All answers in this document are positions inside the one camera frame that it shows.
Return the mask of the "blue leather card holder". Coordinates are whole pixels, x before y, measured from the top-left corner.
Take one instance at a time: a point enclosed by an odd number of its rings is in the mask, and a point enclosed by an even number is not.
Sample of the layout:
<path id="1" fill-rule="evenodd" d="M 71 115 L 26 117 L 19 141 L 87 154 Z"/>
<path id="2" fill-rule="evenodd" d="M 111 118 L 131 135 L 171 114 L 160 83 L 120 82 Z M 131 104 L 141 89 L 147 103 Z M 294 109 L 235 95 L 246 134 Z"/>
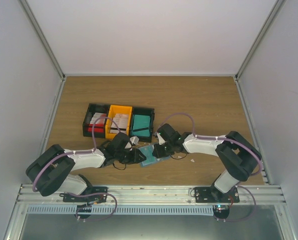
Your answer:
<path id="1" fill-rule="evenodd" d="M 162 158 L 156 158 L 155 156 L 153 156 L 153 151 L 154 151 L 154 145 L 153 144 L 142 146 L 142 147 L 139 148 L 139 150 L 146 157 L 146 160 L 139 163 L 139 165 L 143 168 L 154 165 L 154 164 L 157 164 L 157 163 L 160 163 L 160 162 L 163 162 L 163 161 L 168 160 L 168 159 L 171 158 L 170 156 L 162 157 Z"/>

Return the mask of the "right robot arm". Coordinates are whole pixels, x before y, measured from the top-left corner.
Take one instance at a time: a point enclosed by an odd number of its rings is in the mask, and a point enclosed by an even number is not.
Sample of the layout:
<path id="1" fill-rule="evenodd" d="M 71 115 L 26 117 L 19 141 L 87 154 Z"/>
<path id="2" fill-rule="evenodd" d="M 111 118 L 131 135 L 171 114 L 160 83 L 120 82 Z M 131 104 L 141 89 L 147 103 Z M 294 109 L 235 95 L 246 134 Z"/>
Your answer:
<path id="1" fill-rule="evenodd" d="M 158 143 L 152 155 L 166 158 L 175 153 L 205 154 L 218 157 L 225 167 L 209 188 L 212 200 L 223 202 L 229 192 L 240 182 L 259 174 L 263 169 L 262 156 L 240 133 L 206 136 L 193 132 L 180 134 L 169 124 L 162 125 L 156 133 Z"/>

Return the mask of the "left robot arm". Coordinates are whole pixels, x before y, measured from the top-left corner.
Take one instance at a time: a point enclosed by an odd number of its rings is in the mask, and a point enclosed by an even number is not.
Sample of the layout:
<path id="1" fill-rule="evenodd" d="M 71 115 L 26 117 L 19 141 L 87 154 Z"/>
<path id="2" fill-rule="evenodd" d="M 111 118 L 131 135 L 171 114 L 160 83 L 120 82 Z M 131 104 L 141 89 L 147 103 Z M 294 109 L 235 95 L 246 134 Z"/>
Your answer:
<path id="1" fill-rule="evenodd" d="M 54 144 L 27 167 L 25 174 L 33 183 L 32 190 L 43 197 L 55 192 L 69 192 L 79 201 L 87 202 L 92 197 L 90 183 L 84 176 L 71 172 L 104 168 L 116 161 L 125 166 L 139 164 L 147 158 L 134 147 L 138 141 L 136 136 L 118 133 L 112 140 L 87 150 L 69 150 Z"/>

